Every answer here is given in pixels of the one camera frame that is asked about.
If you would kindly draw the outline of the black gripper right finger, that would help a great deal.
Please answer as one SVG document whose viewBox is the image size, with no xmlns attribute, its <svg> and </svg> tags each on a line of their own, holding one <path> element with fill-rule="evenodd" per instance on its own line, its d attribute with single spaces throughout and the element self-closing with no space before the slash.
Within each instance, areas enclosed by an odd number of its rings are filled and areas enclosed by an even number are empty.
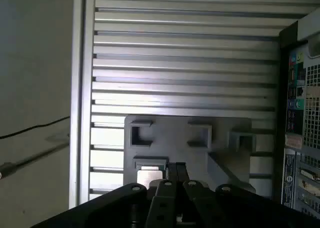
<svg viewBox="0 0 320 228">
<path fill-rule="evenodd" d="M 177 163 L 184 182 L 188 214 L 197 227 L 319 227 L 317 218 L 298 212 L 232 184 L 214 191 L 189 178 L 185 163 Z"/>
</svg>

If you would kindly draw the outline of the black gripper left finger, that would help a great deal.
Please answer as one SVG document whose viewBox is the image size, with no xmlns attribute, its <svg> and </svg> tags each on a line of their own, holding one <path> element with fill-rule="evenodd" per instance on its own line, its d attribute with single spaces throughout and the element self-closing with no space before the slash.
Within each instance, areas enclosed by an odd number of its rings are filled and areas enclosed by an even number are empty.
<svg viewBox="0 0 320 228">
<path fill-rule="evenodd" d="M 130 183 L 44 220 L 36 227 L 174 227 L 177 163 L 166 166 L 166 179 L 149 188 Z"/>
</svg>

